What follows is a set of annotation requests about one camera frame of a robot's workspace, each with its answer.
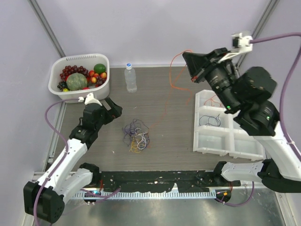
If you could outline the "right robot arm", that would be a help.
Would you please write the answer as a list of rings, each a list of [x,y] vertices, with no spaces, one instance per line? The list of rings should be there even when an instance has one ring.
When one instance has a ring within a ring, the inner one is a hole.
[[[212,174],[213,182],[223,186],[232,181],[253,181],[278,193],[299,193],[301,162],[284,136],[278,109],[270,102],[277,83],[259,66],[238,76],[228,53],[226,48],[218,48],[208,54],[184,52],[182,57],[191,80],[207,82],[225,113],[234,115],[234,121],[265,148],[270,158],[254,164],[221,161]]]

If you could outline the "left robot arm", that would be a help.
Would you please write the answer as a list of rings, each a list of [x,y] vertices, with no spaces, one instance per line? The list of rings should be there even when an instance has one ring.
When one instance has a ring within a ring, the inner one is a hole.
[[[105,102],[110,109],[93,93],[75,101],[85,105],[79,124],[68,139],[63,139],[65,147],[49,169],[36,182],[27,182],[23,189],[24,210],[34,217],[36,225],[40,224],[39,220],[55,223],[77,191],[86,185],[91,188],[99,185],[99,168],[93,164],[84,164],[73,175],[70,172],[98,138],[101,127],[122,115],[122,107],[109,97]]]

